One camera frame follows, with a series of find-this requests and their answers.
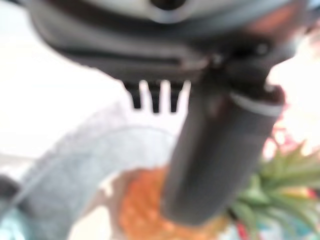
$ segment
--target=gray fabric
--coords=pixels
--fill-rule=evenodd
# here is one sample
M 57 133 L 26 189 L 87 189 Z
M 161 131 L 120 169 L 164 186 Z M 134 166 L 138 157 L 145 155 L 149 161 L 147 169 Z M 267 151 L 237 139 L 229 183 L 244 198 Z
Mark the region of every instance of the gray fabric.
M 25 177 L 23 201 L 34 240 L 64 240 L 71 225 L 110 174 L 163 165 L 175 137 L 127 102 L 105 109 L 62 139 Z

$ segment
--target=black plastic part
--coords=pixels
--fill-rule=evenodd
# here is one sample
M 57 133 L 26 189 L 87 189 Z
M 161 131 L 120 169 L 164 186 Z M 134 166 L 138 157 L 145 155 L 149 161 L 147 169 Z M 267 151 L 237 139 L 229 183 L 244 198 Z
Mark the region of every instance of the black plastic part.
M 197 82 L 212 53 L 286 43 L 303 23 L 306 0 L 251 0 L 177 24 L 117 15 L 83 0 L 28 0 L 43 39 L 64 56 L 125 83 Z
M 139 84 L 125 83 L 124 87 L 132 96 L 133 107 L 135 109 L 141 109 L 141 96 L 140 96 Z
M 183 84 L 174 84 L 171 83 L 171 94 L 170 94 L 170 101 L 171 101 L 171 112 L 177 112 L 177 105 L 180 92 L 183 88 Z
M 212 83 L 194 89 L 164 187 L 167 218 L 203 224 L 226 209 L 255 169 L 285 97 L 279 87 L 245 94 L 258 98 Z
M 149 90 L 152 98 L 152 108 L 155 114 L 160 112 L 159 104 L 160 104 L 160 90 L 161 87 L 159 84 L 149 84 Z
M 187 0 L 150 0 L 159 9 L 171 11 L 182 7 Z

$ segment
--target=red object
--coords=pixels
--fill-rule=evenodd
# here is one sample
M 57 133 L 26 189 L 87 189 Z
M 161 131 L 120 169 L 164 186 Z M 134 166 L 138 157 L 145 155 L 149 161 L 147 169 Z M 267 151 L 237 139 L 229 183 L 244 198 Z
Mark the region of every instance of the red object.
M 238 234 L 242 240 L 250 240 L 249 236 L 247 234 L 247 230 L 243 224 L 237 223 L 236 228 L 237 228 Z
M 309 197 L 312 199 L 316 199 L 318 196 L 315 191 L 313 191 L 312 189 L 309 189 Z

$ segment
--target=pineapple leaf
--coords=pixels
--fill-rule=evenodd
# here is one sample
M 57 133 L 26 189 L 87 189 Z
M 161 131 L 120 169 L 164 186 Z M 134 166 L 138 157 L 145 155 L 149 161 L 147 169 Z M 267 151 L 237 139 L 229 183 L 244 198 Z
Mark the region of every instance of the pineapple leaf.
M 296 240 L 298 238 L 295 227 L 288 223 L 286 215 L 279 210 L 272 207 L 261 207 L 256 210 L 256 213 L 263 223 L 268 224 L 270 221 L 275 222 L 280 225 L 285 233 L 290 235 L 290 239 Z
M 258 174 L 251 176 L 248 188 L 238 195 L 238 199 L 249 205 L 270 204 L 268 196 L 262 190 L 261 179 Z
M 274 158 L 261 165 L 260 175 L 267 179 L 276 178 L 283 170 L 285 158 L 286 156 L 281 152 L 280 148 L 277 148 Z
M 308 168 L 301 167 L 295 172 L 287 172 L 282 176 L 268 179 L 263 182 L 266 189 L 285 187 L 320 187 L 320 164 Z
M 257 218 L 253 209 L 246 203 L 236 201 L 230 208 L 237 220 L 244 224 L 253 240 L 259 240 Z
M 311 212 L 305 208 L 305 205 L 301 204 L 299 201 L 296 201 L 296 199 L 281 195 L 276 192 L 270 192 L 268 195 L 272 200 L 272 205 L 275 208 L 284 211 L 286 214 L 296 218 L 297 220 L 300 220 L 308 228 L 310 228 L 310 230 L 317 234 L 318 237 L 320 237 L 319 231 L 317 230 L 318 221 L 311 216 Z

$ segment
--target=green leaf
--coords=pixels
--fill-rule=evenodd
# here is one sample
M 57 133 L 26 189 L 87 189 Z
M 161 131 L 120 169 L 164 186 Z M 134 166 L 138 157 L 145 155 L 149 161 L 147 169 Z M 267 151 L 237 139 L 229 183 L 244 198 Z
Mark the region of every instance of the green leaf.
M 311 212 L 308 209 L 304 208 L 305 206 L 301 204 L 301 202 L 276 192 L 270 192 L 268 195 L 275 208 L 284 211 L 286 214 L 296 218 L 297 220 L 300 220 L 320 237 L 317 230 L 318 220 L 311 215 Z
M 281 175 L 285 158 L 286 156 L 281 152 L 280 148 L 277 148 L 274 158 L 261 165 L 260 175 L 265 179 L 273 179 Z
M 265 189 L 285 187 L 320 187 L 320 164 L 308 170 L 296 171 L 284 174 L 278 178 L 270 179 L 264 184 Z
M 270 200 L 261 188 L 259 175 L 253 174 L 249 186 L 238 195 L 238 199 L 249 205 L 268 205 Z
M 259 240 L 257 218 L 252 208 L 241 201 L 236 201 L 230 208 L 237 220 L 244 224 L 253 240 Z

